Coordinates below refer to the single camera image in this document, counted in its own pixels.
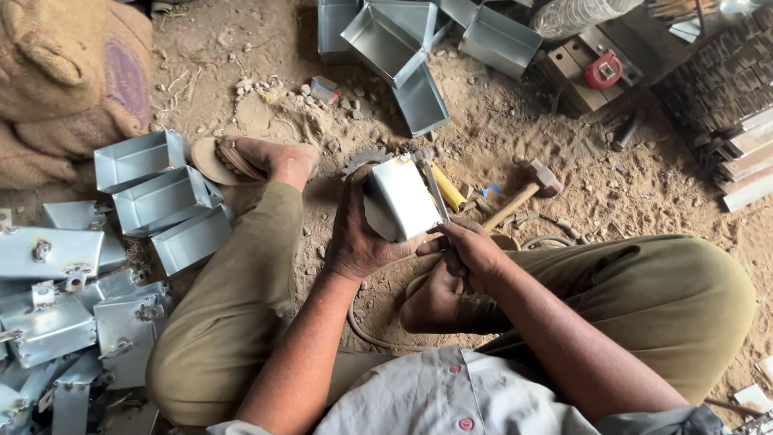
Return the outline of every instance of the jute sack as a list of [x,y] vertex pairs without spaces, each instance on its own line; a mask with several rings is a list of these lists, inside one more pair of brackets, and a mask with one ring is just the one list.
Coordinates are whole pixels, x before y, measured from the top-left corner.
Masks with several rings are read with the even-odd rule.
[[0,118],[36,122],[94,106],[106,16],[107,0],[0,3]]
[[99,104],[44,122],[17,122],[30,148],[70,159],[148,132],[151,23],[131,6],[110,1],[104,42],[104,87]]
[[76,179],[70,161],[26,148],[8,122],[0,122],[0,190],[34,189],[53,181]]

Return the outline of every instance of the khaki trousers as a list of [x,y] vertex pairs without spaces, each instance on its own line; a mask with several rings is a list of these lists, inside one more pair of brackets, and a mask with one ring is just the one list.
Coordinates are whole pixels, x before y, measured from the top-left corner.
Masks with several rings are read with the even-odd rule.
[[[172,313],[148,363],[152,400],[186,432],[233,418],[294,306],[301,194],[279,182],[262,190]],[[692,403],[713,388],[751,327],[747,273],[698,238],[658,235],[508,255]],[[504,333],[479,351],[540,370],[492,300],[465,297],[458,314],[466,332]],[[329,404],[391,358],[340,351]]]

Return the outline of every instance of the sandy ground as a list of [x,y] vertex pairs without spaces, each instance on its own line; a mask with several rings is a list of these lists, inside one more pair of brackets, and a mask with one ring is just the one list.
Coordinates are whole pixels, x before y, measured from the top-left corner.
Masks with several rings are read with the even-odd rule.
[[[316,53],[316,11],[310,0],[269,2],[266,0],[223,0],[195,2],[178,7],[175,14],[155,23],[155,84],[166,91],[152,91],[154,128],[175,128],[196,141],[213,135],[245,134],[281,142],[308,142],[319,147],[322,165],[319,176],[304,192],[305,227],[296,258],[298,305],[308,295],[315,271],[323,260],[318,248],[331,236],[341,173],[346,157],[364,146],[376,144],[395,149],[405,142],[407,127],[395,111],[389,88],[363,66],[325,67]],[[428,58],[432,75],[440,88],[451,124],[437,130],[436,139],[448,152],[440,163],[449,178],[488,186],[497,183],[502,195],[489,198],[497,208],[523,184],[514,161],[539,158],[557,172],[566,190],[552,200],[532,199],[527,208],[557,215],[574,223],[597,241],[620,238],[611,226],[619,225],[627,235],[687,233],[703,237],[726,249],[749,272],[758,292],[758,312],[752,331],[733,364],[719,381],[712,397],[728,400],[732,392],[758,382],[773,397],[773,388],[754,370],[754,363],[773,353],[770,331],[771,247],[773,197],[758,201],[736,214],[718,207],[718,192],[704,183],[692,157],[674,139],[668,122],[649,97],[639,104],[651,107],[651,115],[625,152],[609,149],[606,135],[622,121],[588,122],[549,115],[551,89],[539,88],[529,76],[514,81],[477,60],[457,53],[461,34],[456,32],[435,48]],[[252,50],[245,53],[245,44]],[[235,61],[229,61],[230,54]],[[236,101],[234,85],[242,77],[267,81],[276,74],[283,87],[268,91],[268,98],[249,94]],[[339,83],[346,98],[362,86],[363,120],[355,121],[334,107],[310,107],[295,95],[310,77],[321,74]],[[474,84],[468,79],[474,78]],[[375,103],[369,95],[375,95]],[[418,145],[427,142],[417,140]],[[75,187],[50,186],[36,191],[0,194],[0,207],[24,210],[14,218],[31,224],[43,202],[99,197],[93,190],[89,165],[81,168],[82,184]],[[238,213],[249,203],[250,188],[227,189],[228,202]],[[463,214],[482,219],[478,211]],[[545,220],[526,222],[522,228],[508,225],[501,232],[525,241],[534,235],[559,234]],[[147,239],[130,241],[135,268],[150,269],[152,279],[163,279],[154,267]],[[475,348],[492,337],[411,335],[402,331],[397,310],[404,300],[405,286],[430,264],[403,263],[378,272],[359,292],[355,309],[363,330],[394,344],[440,346],[459,343]],[[195,279],[189,272],[175,279],[174,289],[182,295]],[[342,344],[355,350],[400,354],[394,348],[376,348],[359,339],[347,324]],[[741,419],[718,410],[731,425]]]

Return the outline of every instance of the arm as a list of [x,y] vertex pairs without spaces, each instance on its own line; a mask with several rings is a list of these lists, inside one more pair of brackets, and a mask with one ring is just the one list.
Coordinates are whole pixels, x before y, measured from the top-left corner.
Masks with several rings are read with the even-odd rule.
[[[550,380],[590,421],[689,405],[652,369],[510,260],[480,225],[460,223],[464,226],[448,222],[438,228],[457,246],[459,257],[449,258],[455,255],[450,250],[446,254],[449,272],[468,276],[476,292],[499,303]],[[417,253],[448,244],[444,239],[433,242]]]
[[346,311],[359,284],[412,254],[421,241],[390,243],[368,227],[362,189],[367,169],[347,181],[325,267],[245,396],[237,420],[269,433],[307,433],[325,408]]

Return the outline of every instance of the foot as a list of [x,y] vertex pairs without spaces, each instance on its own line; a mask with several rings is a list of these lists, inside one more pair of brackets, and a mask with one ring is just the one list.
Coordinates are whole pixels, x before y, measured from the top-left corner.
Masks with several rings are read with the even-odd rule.
[[[239,138],[235,146],[246,161],[266,172],[269,180],[290,184],[298,190],[303,190],[309,176],[319,166],[319,151],[305,143],[282,145],[260,139]],[[219,149],[217,155],[225,162],[226,168],[236,170]]]
[[456,306],[464,285],[445,268],[441,260],[427,282],[400,308],[400,324],[412,334],[456,334]]

